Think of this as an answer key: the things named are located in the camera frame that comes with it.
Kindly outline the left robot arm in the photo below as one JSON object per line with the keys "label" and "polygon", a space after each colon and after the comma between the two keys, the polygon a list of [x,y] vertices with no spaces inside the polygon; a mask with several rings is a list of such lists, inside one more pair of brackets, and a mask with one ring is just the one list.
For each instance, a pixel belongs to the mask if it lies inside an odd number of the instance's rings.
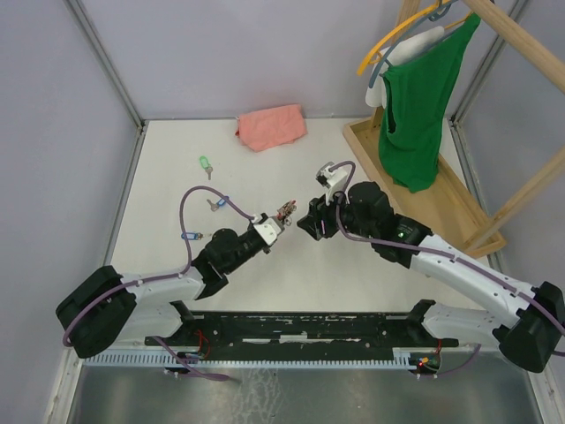
{"label": "left robot arm", "polygon": [[270,250],[287,222],[280,214],[261,215],[242,234],[220,229],[186,271],[151,276],[122,275],[111,265],[98,268],[56,308],[64,346],[87,359],[116,342],[144,337],[187,344],[195,323],[178,304],[215,295],[229,274]]}

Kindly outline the key with dark blue tag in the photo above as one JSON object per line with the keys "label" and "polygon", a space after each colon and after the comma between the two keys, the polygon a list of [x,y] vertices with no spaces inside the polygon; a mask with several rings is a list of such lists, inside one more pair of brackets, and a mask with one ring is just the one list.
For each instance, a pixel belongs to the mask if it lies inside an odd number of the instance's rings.
{"label": "key with dark blue tag", "polygon": [[202,233],[202,232],[197,232],[197,231],[184,231],[184,232],[181,233],[180,237],[183,240],[196,241],[196,240],[211,238],[212,233]]}

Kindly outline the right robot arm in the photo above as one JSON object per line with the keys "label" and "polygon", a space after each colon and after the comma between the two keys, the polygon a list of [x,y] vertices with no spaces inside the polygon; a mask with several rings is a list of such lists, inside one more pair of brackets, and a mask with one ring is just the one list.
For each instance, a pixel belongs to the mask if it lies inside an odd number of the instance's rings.
{"label": "right robot arm", "polygon": [[471,310],[421,301],[415,307],[420,315],[404,325],[415,345],[449,338],[491,346],[532,373],[542,372],[558,353],[564,336],[559,287],[549,282],[534,286],[488,268],[422,223],[396,213],[374,182],[311,199],[298,228],[316,240],[341,233],[368,243],[382,259],[433,277],[480,306]]}

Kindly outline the metal key organizer red handle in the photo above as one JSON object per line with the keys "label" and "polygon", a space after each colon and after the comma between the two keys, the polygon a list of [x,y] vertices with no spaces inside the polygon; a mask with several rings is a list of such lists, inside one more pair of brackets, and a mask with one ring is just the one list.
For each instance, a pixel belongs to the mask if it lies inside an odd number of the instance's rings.
{"label": "metal key organizer red handle", "polygon": [[295,200],[285,202],[277,209],[276,219],[285,226],[291,225],[291,215],[296,211],[297,205]]}

